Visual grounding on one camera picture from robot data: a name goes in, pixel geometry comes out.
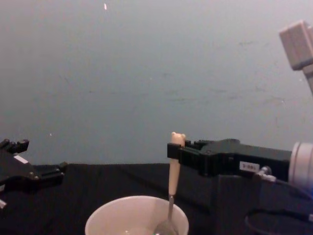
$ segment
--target black mount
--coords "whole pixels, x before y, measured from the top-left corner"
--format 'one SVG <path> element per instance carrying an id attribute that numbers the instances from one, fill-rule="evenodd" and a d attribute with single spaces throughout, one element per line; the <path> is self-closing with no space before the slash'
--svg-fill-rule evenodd
<path id="1" fill-rule="evenodd" d="M 25 152 L 28 145 L 29 140 L 15 143 L 5 139 L 0 142 L 0 191 L 33 191 L 62 182 L 67 163 L 38 170 L 18 155 Z"/>

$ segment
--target bowl rim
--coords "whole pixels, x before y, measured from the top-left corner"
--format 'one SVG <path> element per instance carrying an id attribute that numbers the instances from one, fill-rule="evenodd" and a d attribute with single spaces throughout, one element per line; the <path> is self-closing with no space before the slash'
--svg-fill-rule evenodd
<path id="1" fill-rule="evenodd" d="M 103 204 L 102 206 L 100 206 L 98 209 L 96 209 L 91 216 L 89 216 L 86 225 L 85 225 L 85 235 L 87 235 L 87 228 L 89 227 L 89 224 L 91 222 L 91 220 L 96 216 L 96 214 L 98 213 L 98 211 L 100 211 L 101 209 L 103 209 L 104 207 L 110 206 L 112 204 L 118 203 L 120 201 L 125 201 L 131 198 L 148 198 L 148 199 L 154 199 L 154 200 L 159 200 L 159 201 L 163 201 L 163 202 L 168 202 L 167 200 L 163 199 L 163 198 L 159 198 L 159 197 L 153 197 L 153 196 L 144 196 L 144 195 L 135 195 L 135 196 L 127 196 L 127 197 L 121 197 L 121 198 L 117 198 L 114 199 L 110 202 L 107 202 L 105 204 Z M 176 204 L 174 204 L 174 207 L 179 211 L 179 213 L 186 219 L 187 221 L 187 232 L 189 231 L 189 221 L 188 221 L 188 217 L 186 216 L 185 212 Z"/>

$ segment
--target sticker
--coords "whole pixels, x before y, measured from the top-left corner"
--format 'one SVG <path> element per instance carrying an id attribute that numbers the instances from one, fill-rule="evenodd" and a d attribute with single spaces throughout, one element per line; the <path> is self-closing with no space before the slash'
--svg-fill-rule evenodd
<path id="1" fill-rule="evenodd" d="M 24 163 L 24 164 L 28 163 L 27 160 L 25 160 L 24 158 L 22 158 L 22 157 L 19 156 L 19 155 L 14 156 L 14 158 L 15 158 L 16 160 L 19 160 L 21 163 Z"/>
<path id="2" fill-rule="evenodd" d="M 260 165 L 256 163 L 240 162 L 239 169 L 249 172 L 259 172 Z"/>

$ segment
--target black tablecloth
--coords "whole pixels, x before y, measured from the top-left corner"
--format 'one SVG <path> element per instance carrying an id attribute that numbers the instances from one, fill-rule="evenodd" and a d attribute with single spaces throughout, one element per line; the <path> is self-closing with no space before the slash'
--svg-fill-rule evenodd
<path id="1" fill-rule="evenodd" d="M 70 164 L 59 186 L 34 194 L 1 194 L 0 198 L 8 205 L 1 213 L 0 234 L 84 235 L 88 217 L 111 200 L 131 195 L 167 199 L 168 171 L 168 164 Z M 210 190 L 211 179 L 182 167 L 175 203 L 188 217 L 190 235 L 212 232 Z"/>

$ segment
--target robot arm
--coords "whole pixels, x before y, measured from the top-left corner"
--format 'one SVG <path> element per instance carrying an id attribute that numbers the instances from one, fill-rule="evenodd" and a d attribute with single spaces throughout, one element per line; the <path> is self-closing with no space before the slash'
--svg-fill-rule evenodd
<path id="1" fill-rule="evenodd" d="M 293 23 L 280 32 L 285 53 L 294 71 L 303 71 L 313 94 L 313 28 L 305 21 Z M 289 182 L 312 191 L 313 145 L 296 143 L 293 147 Z"/>
<path id="2" fill-rule="evenodd" d="M 62 182 L 67 163 L 61 163 L 49 170 L 37 170 L 19 153 L 25 152 L 29 141 L 17 143 L 10 140 L 0 142 L 0 193 L 11 190 L 32 191 L 57 185 Z M 6 203 L 0 200 L 0 208 Z"/>
<path id="3" fill-rule="evenodd" d="M 202 176 L 240 175 L 252 178 L 267 166 L 280 180 L 287 181 L 291 152 L 250 146 L 239 140 L 185 141 L 167 144 L 167 157 L 178 159 L 181 165 L 193 168 Z"/>

